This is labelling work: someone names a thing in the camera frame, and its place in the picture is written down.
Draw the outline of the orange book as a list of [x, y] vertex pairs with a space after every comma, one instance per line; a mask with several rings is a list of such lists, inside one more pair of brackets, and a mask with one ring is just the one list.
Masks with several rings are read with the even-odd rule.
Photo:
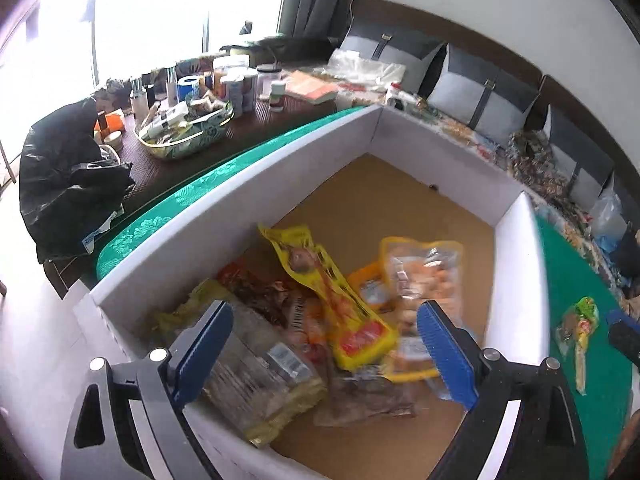
[[338, 93], [338, 85], [311, 76], [300, 70], [284, 78], [285, 94], [312, 105], [333, 101]]

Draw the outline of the orange shrimp snack bag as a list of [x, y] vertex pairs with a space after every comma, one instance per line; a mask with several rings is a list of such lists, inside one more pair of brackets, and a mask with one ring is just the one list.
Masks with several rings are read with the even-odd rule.
[[454, 325], [463, 322], [463, 247], [454, 240], [423, 243], [389, 236], [380, 243], [380, 265], [395, 307], [398, 333], [394, 350], [381, 364], [382, 376], [395, 384], [434, 378], [438, 370], [416, 324], [418, 307], [434, 300]]

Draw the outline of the small green yellow packet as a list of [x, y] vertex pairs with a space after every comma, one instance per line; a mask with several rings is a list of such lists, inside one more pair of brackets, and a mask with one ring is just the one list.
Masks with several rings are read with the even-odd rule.
[[589, 341], [599, 322], [599, 309], [594, 299], [582, 297], [564, 312], [553, 333], [563, 359], [570, 351], [574, 352], [575, 387], [581, 396], [586, 394]]

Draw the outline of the floral patterned blanket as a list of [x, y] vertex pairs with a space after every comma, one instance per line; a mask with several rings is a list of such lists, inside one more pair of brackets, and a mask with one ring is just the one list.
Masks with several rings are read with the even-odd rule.
[[435, 107], [421, 107], [418, 117], [524, 184], [535, 214], [586, 260], [625, 313], [639, 317], [639, 295], [623, 291], [622, 274], [591, 234], [587, 213], [570, 199], [568, 180], [560, 173], [551, 155], [551, 144], [540, 130], [518, 130], [510, 135], [508, 146], [502, 148]]

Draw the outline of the black garbage bag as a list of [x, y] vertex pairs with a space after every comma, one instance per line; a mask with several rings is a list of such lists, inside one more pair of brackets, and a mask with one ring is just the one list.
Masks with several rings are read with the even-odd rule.
[[27, 133], [18, 195], [40, 263], [86, 254], [134, 186], [130, 163], [101, 153], [93, 137], [97, 119], [96, 101], [88, 98], [55, 110]]

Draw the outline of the grey white pillow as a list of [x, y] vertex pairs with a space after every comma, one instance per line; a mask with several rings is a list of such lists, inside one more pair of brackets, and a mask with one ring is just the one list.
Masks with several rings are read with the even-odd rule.
[[611, 157], [552, 105], [548, 106], [544, 133], [556, 168], [568, 180], [568, 197], [590, 211], [613, 172]]
[[405, 66], [401, 88], [418, 93], [444, 44], [440, 38], [425, 35], [420, 30], [354, 18], [341, 49], [356, 51], [366, 60]]
[[511, 74], [448, 44], [427, 103], [506, 148], [522, 130], [537, 91]]

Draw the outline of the clear plastic bag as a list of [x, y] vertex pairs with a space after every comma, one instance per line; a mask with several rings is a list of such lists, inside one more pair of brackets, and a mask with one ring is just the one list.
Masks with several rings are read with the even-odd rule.
[[614, 252], [623, 239], [627, 222], [622, 216], [620, 196], [609, 186], [590, 210], [590, 233], [597, 245], [607, 254]]

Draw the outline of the green basket with items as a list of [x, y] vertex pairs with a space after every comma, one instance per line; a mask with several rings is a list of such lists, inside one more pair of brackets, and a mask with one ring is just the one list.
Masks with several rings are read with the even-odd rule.
[[186, 102], [164, 110], [136, 132], [138, 142], [157, 159], [185, 158], [220, 141], [234, 117], [229, 102], [213, 102], [204, 115], [193, 115]]

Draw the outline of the long yellow snack packet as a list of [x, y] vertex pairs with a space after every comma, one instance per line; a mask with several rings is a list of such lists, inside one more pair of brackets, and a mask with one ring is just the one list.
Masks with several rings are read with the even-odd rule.
[[308, 226], [258, 228], [272, 245], [286, 274], [322, 302], [328, 341], [339, 368], [353, 372], [378, 362], [397, 346], [397, 332], [352, 289]]

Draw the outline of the clear noodle snack bag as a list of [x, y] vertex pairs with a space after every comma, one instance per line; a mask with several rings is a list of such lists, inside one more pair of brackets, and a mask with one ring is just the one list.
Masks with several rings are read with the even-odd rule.
[[215, 280], [202, 281], [175, 310], [153, 312], [152, 332], [171, 344], [215, 300], [230, 304], [233, 327], [203, 393], [245, 440], [262, 448], [314, 408], [326, 396], [326, 385], [280, 330]]

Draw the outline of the green table cloth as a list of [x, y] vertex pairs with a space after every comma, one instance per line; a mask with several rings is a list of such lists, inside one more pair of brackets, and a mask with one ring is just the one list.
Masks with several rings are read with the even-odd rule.
[[530, 292], [529, 285], [503, 285], [520, 260], [544, 266], [552, 318], [585, 296], [601, 314], [618, 309], [613, 275], [596, 252], [570, 244], [570, 225], [557, 211], [442, 125], [382, 106], [343, 110], [282, 133], [169, 194], [100, 252], [94, 300], [113, 321], [133, 326], [180, 286], [225, 263], [257, 223], [283, 217], [367, 153], [437, 186], [494, 227], [504, 269], [494, 283], [490, 344], [511, 356], [533, 350], [506, 331], [506, 309]]

